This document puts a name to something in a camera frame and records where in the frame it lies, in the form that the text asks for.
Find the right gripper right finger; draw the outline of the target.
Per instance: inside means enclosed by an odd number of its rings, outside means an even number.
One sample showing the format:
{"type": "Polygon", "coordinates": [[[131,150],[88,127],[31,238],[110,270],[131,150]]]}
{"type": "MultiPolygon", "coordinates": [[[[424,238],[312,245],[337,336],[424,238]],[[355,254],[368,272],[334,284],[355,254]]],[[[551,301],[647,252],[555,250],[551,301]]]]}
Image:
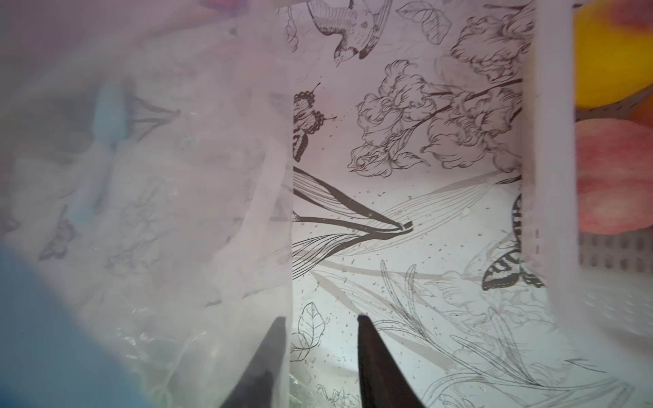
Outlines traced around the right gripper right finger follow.
{"type": "Polygon", "coordinates": [[[424,408],[368,316],[359,315],[358,371],[363,408],[424,408]]]}

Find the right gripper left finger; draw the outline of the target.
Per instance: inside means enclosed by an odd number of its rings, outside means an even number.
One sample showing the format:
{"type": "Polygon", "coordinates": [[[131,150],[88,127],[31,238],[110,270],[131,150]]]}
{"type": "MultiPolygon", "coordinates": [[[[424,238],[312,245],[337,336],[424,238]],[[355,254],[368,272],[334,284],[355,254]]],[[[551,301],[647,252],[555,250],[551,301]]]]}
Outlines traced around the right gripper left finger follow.
{"type": "Polygon", "coordinates": [[[278,316],[221,407],[271,408],[275,381],[280,375],[286,348],[286,318],[278,316]]]}

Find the clear blue-zipper zip bag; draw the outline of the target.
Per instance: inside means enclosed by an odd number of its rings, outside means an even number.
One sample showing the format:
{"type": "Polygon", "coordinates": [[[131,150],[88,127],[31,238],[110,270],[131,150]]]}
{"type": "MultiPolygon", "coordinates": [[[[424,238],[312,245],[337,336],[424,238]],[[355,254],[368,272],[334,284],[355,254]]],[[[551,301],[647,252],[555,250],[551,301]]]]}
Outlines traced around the clear blue-zipper zip bag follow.
{"type": "Polygon", "coordinates": [[[289,53],[272,1],[1,4],[1,404],[221,407],[278,316],[289,53]]]}

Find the pink peach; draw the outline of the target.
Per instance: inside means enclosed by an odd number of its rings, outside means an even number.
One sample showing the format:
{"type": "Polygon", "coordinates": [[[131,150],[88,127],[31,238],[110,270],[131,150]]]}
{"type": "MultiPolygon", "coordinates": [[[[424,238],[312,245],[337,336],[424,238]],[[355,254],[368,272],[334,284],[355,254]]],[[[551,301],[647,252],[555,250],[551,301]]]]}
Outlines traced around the pink peach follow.
{"type": "Polygon", "coordinates": [[[652,226],[652,129],[614,118],[575,124],[578,229],[619,235],[652,226]]]}

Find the yellow-orange peach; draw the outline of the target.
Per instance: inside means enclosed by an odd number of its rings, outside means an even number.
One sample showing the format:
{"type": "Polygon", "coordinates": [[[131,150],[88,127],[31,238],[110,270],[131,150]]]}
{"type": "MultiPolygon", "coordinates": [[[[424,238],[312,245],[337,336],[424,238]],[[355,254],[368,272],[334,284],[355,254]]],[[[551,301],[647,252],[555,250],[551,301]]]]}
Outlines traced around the yellow-orange peach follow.
{"type": "Polygon", "coordinates": [[[589,1],[574,12],[575,100],[610,105],[652,85],[651,1],[589,1]]]}

